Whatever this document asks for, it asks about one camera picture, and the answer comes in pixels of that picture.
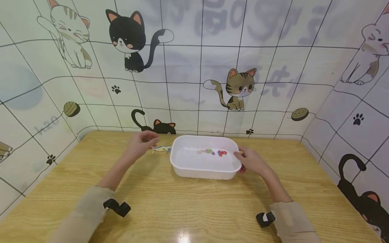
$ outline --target black and white cat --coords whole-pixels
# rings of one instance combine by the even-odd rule
[[[161,122],[160,120],[156,119],[154,121],[154,128],[151,128],[149,126],[142,126],[141,124],[139,124],[139,122],[137,121],[136,117],[135,117],[135,114],[136,113],[141,113],[142,115],[145,115],[145,112],[142,111],[142,110],[138,110],[138,109],[135,109],[131,112],[131,117],[132,117],[132,120],[135,122],[135,124],[140,127],[140,129],[142,131],[153,131],[153,132],[156,132],[156,133],[162,133],[162,134],[175,134],[175,123],[163,123]]]
[[[344,155],[339,162],[340,181],[338,188],[361,214],[363,219],[370,225],[374,226],[374,230],[381,231],[381,241],[388,243],[389,240],[389,214],[381,206],[380,198],[377,193],[368,191],[358,196],[354,186],[344,178],[343,167],[348,160],[354,160],[361,171],[366,170],[366,165],[354,154]]]
[[[124,67],[126,71],[142,72],[149,68],[154,59],[154,51],[158,44],[171,42],[174,38],[173,32],[161,29],[154,33],[150,44],[150,55],[146,65],[138,53],[146,44],[145,26],[140,12],[135,11],[131,17],[118,15],[112,10],[105,10],[110,22],[109,35],[115,48],[125,53]]]

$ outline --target yarn ball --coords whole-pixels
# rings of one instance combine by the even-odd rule
[[[80,112],[81,108],[80,106],[72,101],[66,102],[65,105],[63,106],[63,112],[65,115],[68,117],[73,117],[77,115]]]
[[[299,108],[292,113],[291,118],[294,121],[301,121],[304,120],[308,116],[308,114],[309,111],[307,108]]]

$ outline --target brown and white cat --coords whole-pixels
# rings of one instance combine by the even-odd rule
[[[38,16],[38,23],[55,36],[62,58],[73,68],[90,69],[91,57],[81,46],[81,43],[89,40],[89,20],[79,16],[72,9],[59,5],[55,0],[48,2],[51,8],[51,22]]]
[[[0,162],[7,158],[12,151],[12,147],[0,142]]]
[[[256,68],[250,69],[244,73],[238,73],[235,68],[229,71],[226,91],[231,95],[231,98],[228,100],[227,104],[223,99],[223,88],[218,81],[207,80],[203,86],[206,89],[214,89],[219,93],[222,106],[227,107],[229,110],[241,111],[244,110],[243,97],[251,94],[254,89],[254,75],[256,71]]]

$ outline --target wooden table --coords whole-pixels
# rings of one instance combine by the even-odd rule
[[[94,131],[0,223],[0,242],[43,242],[120,157],[131,133]],[[161,135],[158,145],[172,145]],[[298,141],[232,138],[256,149],[304,208],[322,242],[380,242]],[[281,242],[274,225],[255,219],[272,203],[263,181],[246,172],[232,180],[177,176],[165,152],[148,151],[128,171],[115,198],[132,210],[109,211],[91,242]]]

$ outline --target hand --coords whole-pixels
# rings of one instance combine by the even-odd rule
[[[159,136],[152,131],[143,131],[132,136],[127,144],[121,159],[127,163],[135,163],[148,149],[151,149],[159,141]]]
[[[272,168],[259,156],[256,151],[243,146],[239,146],[239,150],[243,151],[243,153],[234,152],[235,157],[242,163],[242,168],[239,173],[244,173],[246,169],[260,175],[261,177],[274,173]]]

